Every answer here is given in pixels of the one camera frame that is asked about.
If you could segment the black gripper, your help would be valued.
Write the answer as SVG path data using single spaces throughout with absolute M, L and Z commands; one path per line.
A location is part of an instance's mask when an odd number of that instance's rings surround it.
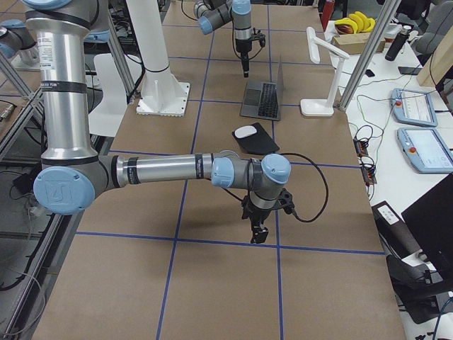
M 247 205 L 248 219 L 251 222 L 252 244 L 265 243 L 268 237 L 268 228 L 265 226 L 265 221 L 274 209 L 275 206 L 264 209 L 255 206 L 253 203 Z
M 243 70 L 243 76 L 249 77 L 249 57 L 248 54 L 252 50 L 251 39 L 235 39 L 235 49 L 240 54 L 241 66 Z

